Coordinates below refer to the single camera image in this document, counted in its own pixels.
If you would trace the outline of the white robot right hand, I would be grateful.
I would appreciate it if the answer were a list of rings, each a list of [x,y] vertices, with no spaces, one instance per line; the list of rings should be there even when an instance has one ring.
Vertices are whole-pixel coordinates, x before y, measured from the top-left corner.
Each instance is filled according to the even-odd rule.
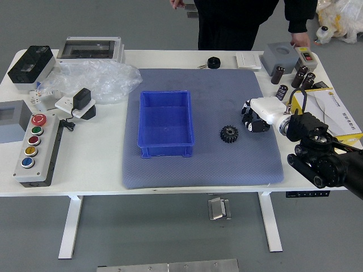
[[[261,133],[274,126],[281,135],[287,134],[291,112],[277,97],[247,100],[241,114],[242,123],[250,132]]]

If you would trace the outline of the person's left hand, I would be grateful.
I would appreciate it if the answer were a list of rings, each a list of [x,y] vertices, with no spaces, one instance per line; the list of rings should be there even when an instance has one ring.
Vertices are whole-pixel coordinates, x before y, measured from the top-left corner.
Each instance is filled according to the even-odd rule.
[[[307,32],[291,33],[291,46],[295,47],[310,47],[311,42]]]

